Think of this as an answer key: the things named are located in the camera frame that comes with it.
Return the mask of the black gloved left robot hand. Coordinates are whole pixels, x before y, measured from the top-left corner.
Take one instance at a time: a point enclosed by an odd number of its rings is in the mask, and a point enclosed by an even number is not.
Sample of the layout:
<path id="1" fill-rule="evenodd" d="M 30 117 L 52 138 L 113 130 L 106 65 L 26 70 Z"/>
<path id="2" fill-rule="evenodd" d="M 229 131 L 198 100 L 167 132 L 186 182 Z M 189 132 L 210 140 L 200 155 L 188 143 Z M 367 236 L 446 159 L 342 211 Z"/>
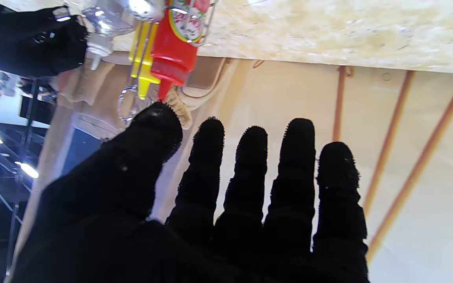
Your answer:
<path id="1" fill-rule="evenodd" d="M 367 283 L 359 172 L 342 142 L 316 163 L 309 119 L 288 124 L 263 215 L 268 136 L 250 127 L 215 219 L 225 131 L 208 118 L 164 223 L 156 181 L 179 149 L 175 112 L 154 103 L 43 190 L 11 283 Z"/>

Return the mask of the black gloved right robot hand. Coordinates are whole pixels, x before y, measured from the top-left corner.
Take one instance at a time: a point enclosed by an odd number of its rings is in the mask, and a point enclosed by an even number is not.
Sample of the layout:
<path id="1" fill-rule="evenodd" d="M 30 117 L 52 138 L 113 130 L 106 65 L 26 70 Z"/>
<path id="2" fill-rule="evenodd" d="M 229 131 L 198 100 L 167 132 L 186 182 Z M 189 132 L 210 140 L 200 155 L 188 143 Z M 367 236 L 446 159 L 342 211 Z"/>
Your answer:
<path id="1" fill-rule="evenodd" d="M 59 75 L 80 67 L 87 28 L 67 6 L 0 14 L 0 71 L 28 78 Z"/>

